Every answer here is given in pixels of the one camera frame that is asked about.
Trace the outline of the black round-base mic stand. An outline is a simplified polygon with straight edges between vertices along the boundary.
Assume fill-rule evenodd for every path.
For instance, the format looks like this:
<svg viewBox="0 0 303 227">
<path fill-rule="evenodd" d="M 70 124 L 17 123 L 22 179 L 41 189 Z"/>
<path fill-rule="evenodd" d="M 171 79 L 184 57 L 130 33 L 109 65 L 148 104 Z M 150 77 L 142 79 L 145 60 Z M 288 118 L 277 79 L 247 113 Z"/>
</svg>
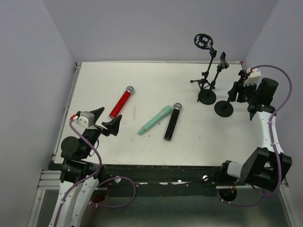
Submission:
<svg viewBox="0 0 303 227">
<path fill-rule="evenodd" d="M 227 100 L 218 101 L 214 106 L 214 111 L 220 117 L 230 117 L 233 114 L 233 106 L 231 102 L 235 101 L 235 97 L 229 96 Z"/>
</svg>

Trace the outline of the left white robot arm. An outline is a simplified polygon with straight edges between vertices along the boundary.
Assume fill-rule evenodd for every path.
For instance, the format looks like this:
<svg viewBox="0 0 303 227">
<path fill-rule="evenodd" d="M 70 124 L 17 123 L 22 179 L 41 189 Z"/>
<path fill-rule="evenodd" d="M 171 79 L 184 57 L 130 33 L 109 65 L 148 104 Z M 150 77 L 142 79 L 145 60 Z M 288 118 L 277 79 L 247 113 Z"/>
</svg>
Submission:
<svg viewBox="0 0 303 227">
<path fill-rule="evenodd" d="M 61 143 L 61 175 L 58 199 L 49 223 L 51 227 L 78 227 L 98 183 L 104 179 L 105 171 L 101 163 L 86 162 L 90 152 L 96 151 L 95 143 L 99 136 L 116 136 L 122 115 L 109 122 L 96 124 L 104 108 L 93 111 L 78 111 L 69 120 L 69 126 L 78 137 L 66 137 Z M 73 123 L 85 130 L 80 134 Z"/>
</svg>

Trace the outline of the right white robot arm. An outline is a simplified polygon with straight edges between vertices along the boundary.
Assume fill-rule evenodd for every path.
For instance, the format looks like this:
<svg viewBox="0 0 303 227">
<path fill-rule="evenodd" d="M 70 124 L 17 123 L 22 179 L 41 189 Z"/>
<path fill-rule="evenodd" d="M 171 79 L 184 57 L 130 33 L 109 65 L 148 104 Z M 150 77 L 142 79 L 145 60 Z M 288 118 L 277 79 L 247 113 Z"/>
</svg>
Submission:
<svg viewBox="0 0 303 227">
<path fill-rule="evenodd" d="M 243 164 L 229 160 L 222 163 L 221 172 L 274 193 L 292 165 L 292 158 L 279 144 L 275 126 L 278 110 L 271 105 L 278 82 L 263 78 L 258 68 L 241 70 L 239 76 L 228 99 L 217 102 L 214 110 L 221 117 L 229 117 L 233 114 L 232 102 L 247 103 L 258 146 Z"/>
</svg>

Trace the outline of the red glitter microphone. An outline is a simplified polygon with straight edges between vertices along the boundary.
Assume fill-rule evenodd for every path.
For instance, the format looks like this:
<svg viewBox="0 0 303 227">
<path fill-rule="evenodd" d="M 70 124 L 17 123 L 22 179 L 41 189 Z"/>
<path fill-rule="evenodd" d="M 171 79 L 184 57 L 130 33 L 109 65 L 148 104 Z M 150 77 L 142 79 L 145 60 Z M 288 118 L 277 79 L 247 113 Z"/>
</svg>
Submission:
<svg viewBox="0 0 303 227">
<path fill-rule="evenodd" d="M 115 105 L 115 107 L 113 108 L 113 110 L 111 111 L 111 113 L 109 114 L 110 118 L 113 119 L 113 118 L 116 118 L 119 115 L 119 113 L 123 109 L 124 105 L 126 104 L 126 102 L 128 101 L 128 99 L 130 98 L 130 96 L 133 93 L 134 93 L 134 87 L 128 86 L 125 89 L 125 92 L 123 93 L 123 95 L 121 96 L 119 101 L 117 102 L 117 104 Z"/>
</svg>

